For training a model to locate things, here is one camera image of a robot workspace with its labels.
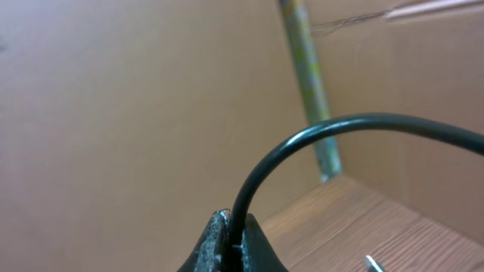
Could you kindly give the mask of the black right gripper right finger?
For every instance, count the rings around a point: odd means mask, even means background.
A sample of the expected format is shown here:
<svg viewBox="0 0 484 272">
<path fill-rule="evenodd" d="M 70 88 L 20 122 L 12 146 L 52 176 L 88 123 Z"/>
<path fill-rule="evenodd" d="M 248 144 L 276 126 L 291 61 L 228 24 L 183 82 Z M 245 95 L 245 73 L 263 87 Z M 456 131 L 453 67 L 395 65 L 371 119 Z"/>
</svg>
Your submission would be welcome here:
<svg viewBox="0 0 484 272">
<path fill-rule="evenodd" d="M 241 262 L 243 272 L 288 272 L 252 214 L 244 224 Z"/>
</svg>

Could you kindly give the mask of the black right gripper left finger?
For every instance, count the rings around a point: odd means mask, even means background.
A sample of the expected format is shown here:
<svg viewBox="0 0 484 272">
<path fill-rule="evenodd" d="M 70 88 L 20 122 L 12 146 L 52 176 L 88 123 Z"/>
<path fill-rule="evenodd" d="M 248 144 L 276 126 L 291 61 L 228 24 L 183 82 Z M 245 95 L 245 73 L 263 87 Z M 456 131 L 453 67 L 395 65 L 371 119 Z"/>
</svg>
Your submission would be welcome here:
<svg viewBox="0 0 484 272">
<path fill-rule="evenodd" d="M 196 246 L 178 272 L 221 272 L 228 248 L 229 209 L 213 212 Z"/>
</svg>

